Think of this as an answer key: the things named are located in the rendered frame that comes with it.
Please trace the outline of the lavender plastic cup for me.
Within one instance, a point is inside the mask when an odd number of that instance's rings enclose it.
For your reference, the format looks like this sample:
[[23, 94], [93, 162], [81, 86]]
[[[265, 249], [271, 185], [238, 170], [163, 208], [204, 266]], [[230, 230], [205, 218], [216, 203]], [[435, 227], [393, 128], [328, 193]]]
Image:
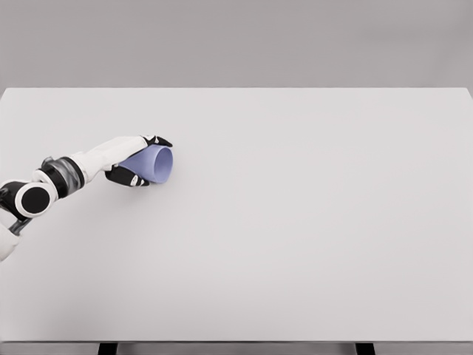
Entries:
[[118, 166], [131, 170], [151, 183], [165, 183], [171, 175], [173, 162], [173, 153], [169, 147], [152, 144]]

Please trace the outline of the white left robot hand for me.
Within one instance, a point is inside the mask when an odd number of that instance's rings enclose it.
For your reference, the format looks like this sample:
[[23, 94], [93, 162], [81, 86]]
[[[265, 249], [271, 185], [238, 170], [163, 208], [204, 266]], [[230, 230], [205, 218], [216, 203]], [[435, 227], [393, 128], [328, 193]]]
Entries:
[[124, 186], [148, 186], [151, 182], [142, 179], [131, 170], [118, 164], [152, 144], [167, 146], [172, 143], [157, 135], [118, 137], [98, 147], [99, 154], [104, 158], [105, 176], [108, 180]]

